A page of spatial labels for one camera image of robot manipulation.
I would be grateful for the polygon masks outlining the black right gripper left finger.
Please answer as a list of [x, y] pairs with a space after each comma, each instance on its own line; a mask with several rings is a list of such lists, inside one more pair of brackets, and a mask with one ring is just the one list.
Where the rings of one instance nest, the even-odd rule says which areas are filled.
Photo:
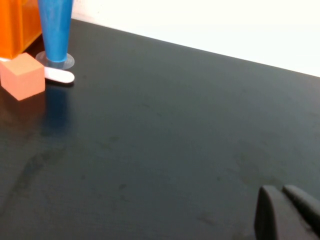
[[318, 240], [290, 199], [274, 186], [263, 185], [258, 192], [254, 232], [257, 240]]

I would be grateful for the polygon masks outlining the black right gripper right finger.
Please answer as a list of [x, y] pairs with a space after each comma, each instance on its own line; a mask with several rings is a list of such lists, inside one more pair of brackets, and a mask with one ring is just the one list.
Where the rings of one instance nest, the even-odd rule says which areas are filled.
[[289, 198], [315, 233], [320, 232], [320, 201], [295, 185], [284, 185], [282, 192]]

